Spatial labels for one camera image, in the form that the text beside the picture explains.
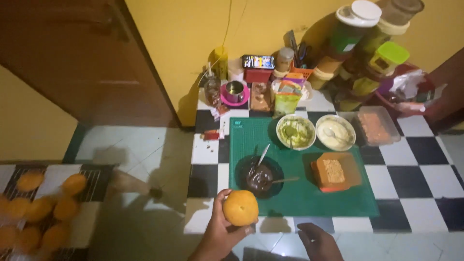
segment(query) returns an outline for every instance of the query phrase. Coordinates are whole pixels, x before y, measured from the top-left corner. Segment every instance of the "pink saucer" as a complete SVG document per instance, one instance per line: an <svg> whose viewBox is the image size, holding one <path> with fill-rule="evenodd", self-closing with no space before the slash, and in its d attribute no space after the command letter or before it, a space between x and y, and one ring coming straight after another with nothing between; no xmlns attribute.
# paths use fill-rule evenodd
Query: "pink saucer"
<svg viewBox="0 0 464 261"><path fill-rule="evenodd" d="M250 98L250 88L248 88L248 86L246 84L243 84L243 100L239 103L231 103L230 101L228 101L225 97L224 97L224 92L226 91L226 85L227 84L223 84L221 85L221 100L224 104L226 105L229 105L229 106L232 106L232 107L237 107L237 106L240 106L240 105L244 105L248 99Z"/></svg>

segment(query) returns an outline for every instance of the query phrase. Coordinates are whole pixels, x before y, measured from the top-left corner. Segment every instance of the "green lid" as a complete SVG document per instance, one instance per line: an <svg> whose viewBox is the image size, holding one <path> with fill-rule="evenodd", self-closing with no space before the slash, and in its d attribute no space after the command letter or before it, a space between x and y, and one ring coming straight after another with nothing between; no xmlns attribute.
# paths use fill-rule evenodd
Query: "green lid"
<svg viewBox="0 0 464 261"><path fill-rule="evenodd" d="M409 58L409 52L405 48L391 41L382 44L377 49L377 52L381 56L398 65L406 62L406 60Z"/></svg>

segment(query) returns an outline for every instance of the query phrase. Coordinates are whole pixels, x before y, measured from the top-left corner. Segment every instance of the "hand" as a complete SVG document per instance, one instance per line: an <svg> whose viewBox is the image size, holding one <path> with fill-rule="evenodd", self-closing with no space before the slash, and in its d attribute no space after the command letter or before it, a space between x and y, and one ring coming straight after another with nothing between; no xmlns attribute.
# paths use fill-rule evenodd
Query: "hand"
<svg viewBox="0 0 464 261"><path fill-rule="evenodd" d="M213 214L208 227L200 244L188 258L189 261L219 261L242 239L254 232L251 226L235 227L224 217L222 204L231 192L232 189L223 189L214 199Z"/></svg>
<svg viewBox="0 0 464 261"><path fill-rule="evenodd" d="M311 261L343 261L335 239L313 223L298 224L296 227Z"/></svg>

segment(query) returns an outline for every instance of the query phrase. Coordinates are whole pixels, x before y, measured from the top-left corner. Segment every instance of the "orange container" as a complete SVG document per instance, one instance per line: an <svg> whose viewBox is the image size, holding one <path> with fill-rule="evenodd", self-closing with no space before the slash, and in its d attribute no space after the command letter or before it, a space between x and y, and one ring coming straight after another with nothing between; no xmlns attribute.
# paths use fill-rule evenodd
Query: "orange container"
<svg viewBox="0 0 464 261"><path fill-rule="evenodd" d="M302 73L303 76L304 76L304 80L307 80L308 77L312 74L313 69L296 68L296 67L293 65L293 60L292 60L291 63L290 63L290 72Z"/></svg>
<svg viewBox="0 0 464 261"><path fill-rule="evenodd" d="M345 181L341 183L329 182L324 160L338 160L342 166ZM314 178L322 192L336 192L347 190L361 184L361 174L353 154L348 152L325 152L316 161L311 163Z"/></svg>

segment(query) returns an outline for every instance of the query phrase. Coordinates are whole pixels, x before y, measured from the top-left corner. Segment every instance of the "cutting mat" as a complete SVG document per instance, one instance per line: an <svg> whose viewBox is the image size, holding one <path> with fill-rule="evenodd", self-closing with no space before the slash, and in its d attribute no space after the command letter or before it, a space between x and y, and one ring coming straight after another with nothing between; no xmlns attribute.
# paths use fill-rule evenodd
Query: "cutting mat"
<svg viewBox="0 0 464 261"><path fill-rule="evenodd" d="M230 168L229 187L239 187L237 164L245 157L261 155L271 144L266 154L278 163L284 177L298 176L300 179L285 182L280 192L268 199L258 199L260 216L377 216L379 210L374 199L364 163L358 146L351 152L361 171L362 184L346 191L322 193L316 185L310 163L322 153L332 151L318 139L306 150L286 148L277 138L278 119L270 117L230 118Z"/></svg>

